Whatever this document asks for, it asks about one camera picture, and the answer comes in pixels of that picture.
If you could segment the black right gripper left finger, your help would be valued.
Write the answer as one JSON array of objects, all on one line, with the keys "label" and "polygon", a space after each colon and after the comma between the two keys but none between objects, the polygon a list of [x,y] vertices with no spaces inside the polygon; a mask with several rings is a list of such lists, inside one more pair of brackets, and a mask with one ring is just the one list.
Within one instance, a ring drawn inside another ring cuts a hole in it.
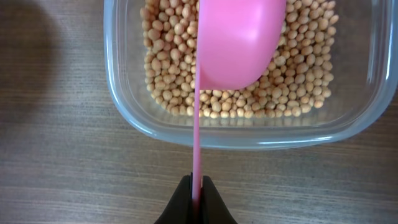
[{"label": "black right gripper left finger", "polygon": [[185,175],[155,224],[190,224],[193,220],[192,206],[192,175]]}]

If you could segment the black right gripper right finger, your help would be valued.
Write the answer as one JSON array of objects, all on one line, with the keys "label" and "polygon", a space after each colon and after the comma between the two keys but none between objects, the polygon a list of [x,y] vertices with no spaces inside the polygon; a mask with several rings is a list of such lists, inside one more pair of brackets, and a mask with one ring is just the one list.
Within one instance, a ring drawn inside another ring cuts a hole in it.
[{"label": "black right gripper right finger", "polygon": [[200,201],[201,224],[238,224],[230,214],[209,176],[203,176]]}]

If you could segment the pink plastic measuring scoop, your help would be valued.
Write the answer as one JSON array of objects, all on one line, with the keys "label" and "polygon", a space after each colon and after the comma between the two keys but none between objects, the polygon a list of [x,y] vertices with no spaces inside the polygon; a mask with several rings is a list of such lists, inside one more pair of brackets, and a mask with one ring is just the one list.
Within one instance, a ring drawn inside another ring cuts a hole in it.
[{"label": "pink plastic measuring scoop", "polygon": [[285,0],[200,0],[193,126],[192,202],[200,204],[200,90],[254,83],[279,43]]}]

